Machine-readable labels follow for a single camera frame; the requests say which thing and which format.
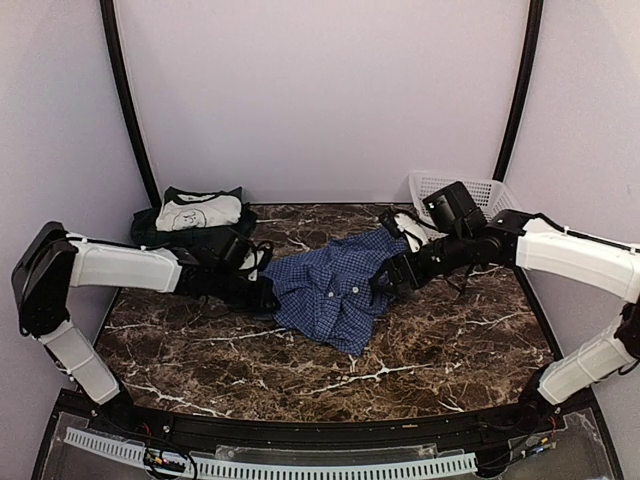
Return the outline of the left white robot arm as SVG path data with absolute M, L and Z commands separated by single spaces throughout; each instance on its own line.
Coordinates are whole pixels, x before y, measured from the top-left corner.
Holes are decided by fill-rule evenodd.
M 280 303 L 262 276 L 273 247 L 232 232 L 218 245 L 127 246 L 73 234 L 46 223 L 14 267 L 11 284 L 20 333 L 44 346 L 120 436 L 141 427 L 123 383 L 74 325 L 67 308 L 72 288 L 143 289 L 195 298 L 214 297 L 234 310 L 264 316 Z

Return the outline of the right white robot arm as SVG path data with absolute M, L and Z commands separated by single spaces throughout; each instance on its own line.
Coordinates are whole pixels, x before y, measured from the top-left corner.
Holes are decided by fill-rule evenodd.
M 407 243 L 371 280 L 372 287 L 386 293 L 420 289 L 462 267 L 494 264 L 551 273 L 624 300 L 617 320 L 531 376 L 510 413 L 517 432 L 534 432 L 576 393 L 638 367 L 638 245 L 594 237 L 561 227 L 541 213 L 516 210 L 503 210 L 491 220 L 481 212 L 445 220 L 437 225 L 441 235 L 435 240 L 427 235 L 430 225 L 406 211 L 389 209 L 380 222 L 392 237 Z

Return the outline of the blue checkered shirt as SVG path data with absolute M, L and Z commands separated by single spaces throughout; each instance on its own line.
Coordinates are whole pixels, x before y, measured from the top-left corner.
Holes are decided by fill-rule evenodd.
M 406 248 L 380 227 L 275 261 L 263 272 L 280 303 L 275 321 L 345 354 L 362 355 L 374 320 L 392 301 L 372 291 L 370 279 Z

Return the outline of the white and green raglan shirt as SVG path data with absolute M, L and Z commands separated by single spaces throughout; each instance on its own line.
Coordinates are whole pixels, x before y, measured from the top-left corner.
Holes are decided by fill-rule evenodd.
M 155 220 L 158 231 L 175 232 L 236 224 L 243 208 L 242 188 L 211 193 L 169 187 Z

